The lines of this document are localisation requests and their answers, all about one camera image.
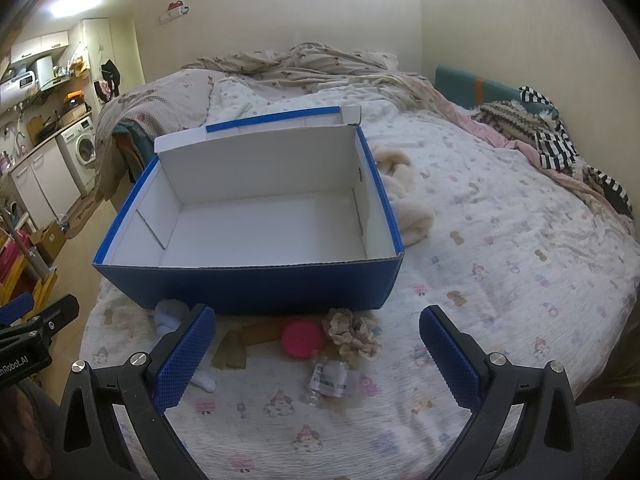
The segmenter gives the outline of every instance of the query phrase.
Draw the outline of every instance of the countertop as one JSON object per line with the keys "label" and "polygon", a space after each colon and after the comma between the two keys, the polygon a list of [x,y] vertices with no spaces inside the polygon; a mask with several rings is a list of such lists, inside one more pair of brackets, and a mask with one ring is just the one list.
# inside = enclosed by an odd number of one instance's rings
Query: countertop
{"label": "countertop", "polygon": [[16,160],[15,164],[9,168],[9,170],[5,173],[5,174],[9,174],[11,173],[15,168],[17,168],[18,166],[20,166],[21,163],[23,163],[29,156],[33,155],[33,153],[37,152],[42,146],[44,146],[47,142],[49,142],[51,139],[55,139],[57,136],[59,136],[59,134],[61,134],[62,132],[67,131],[69,128],[71,128],[74,124],[79,123],[80,121],[82,121],[83,119],[87,118],[88,116],[91,115],[91,112],[87,112],[83,115],[81,115],[80,117],[78,117],[75,121],[73,121],[71,124],[68,124],[67,126],[64,126],[63,128],[60,128],[59,130],[56,130],[54,133],[52,133],[49,137],[47,137],[46,139],[44,139],[41,143],[39,143],[37,146],[34,146],[32,150],[29,150],[25,155],[23,155],[19,160]]}

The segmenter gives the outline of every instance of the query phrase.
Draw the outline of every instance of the kitchen cabinet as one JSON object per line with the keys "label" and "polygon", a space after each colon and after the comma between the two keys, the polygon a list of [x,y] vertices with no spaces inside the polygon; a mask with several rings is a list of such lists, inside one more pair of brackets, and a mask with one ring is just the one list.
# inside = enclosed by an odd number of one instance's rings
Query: kitchen cabinet
{"label": "kitchen cabinet", "polygon": [[20,201],[29,212],[36,227],[49,225],[56,219],[52,209],[40,189],[36,174],[27,160],[20,163],[11,172]]}
{"label": "kitchen cabinet", "polygon": [[15,199],[22,203],[37,227],[67,215],[80,198],[55,136],[30,153],[9,173]]}
{"label": "kitchen cabinet", "polygon": [[67,46],[69,46],[69,34],[66,30],[63,30],[62,32],[54,32],[53,34],[45,34],[42,37],[43,52]]}
{"label": "kitchen cabinet", "polygon": [[51,56],[54,60],[58,60],[68,46],[69,34],[66,30],[21,41],[11,47],[10,67],[23,64],[29,66],[43,56]]}
{"label": "kitchen cabinet", "polygon": [[84,44],[89,52],[91,79],[92,81],[100,80],[102,79],[100,65],[110,59],[115,62],[109,19],[82,20],[82,33],[84,35]]}

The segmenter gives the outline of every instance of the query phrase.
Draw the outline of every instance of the pink round object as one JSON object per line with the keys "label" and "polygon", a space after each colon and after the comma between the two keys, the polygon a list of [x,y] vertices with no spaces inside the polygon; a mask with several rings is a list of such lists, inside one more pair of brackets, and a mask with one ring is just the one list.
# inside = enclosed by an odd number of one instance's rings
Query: pink round object
{"label": "pink round object", "polygon": [[299,319],[284,327],[281,341],[284,351],[291,357],[309,359],[324,348],[324,333],[318,323]]}

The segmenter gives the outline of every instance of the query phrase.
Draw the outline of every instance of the washing machine door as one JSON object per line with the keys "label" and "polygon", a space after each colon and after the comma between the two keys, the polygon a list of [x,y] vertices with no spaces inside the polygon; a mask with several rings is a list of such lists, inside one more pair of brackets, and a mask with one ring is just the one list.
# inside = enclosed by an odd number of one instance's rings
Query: washing machine door
{"label": "washing machine door", "polygon": [[87,166],[95,160],[94,136],[89,133],[81,134],[76,139],[76,157],[80,164]]}

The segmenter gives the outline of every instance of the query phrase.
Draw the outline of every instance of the brown rug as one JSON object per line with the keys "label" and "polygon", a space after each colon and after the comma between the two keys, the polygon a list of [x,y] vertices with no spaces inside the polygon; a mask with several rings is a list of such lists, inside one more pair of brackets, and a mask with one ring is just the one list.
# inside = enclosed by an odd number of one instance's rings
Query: brown rug
{"label": "brown rug", "polygon": [[69,230],[65,233],[67,240],[71,240],[71,238],[78,235],[84,227],[84,224],[86,224],[88,219],[91,218],[94,211],[98,209],[100,202],[95,201],[94,189],[91,193],[84,198],[81,198],[73,205],[69,212]]}

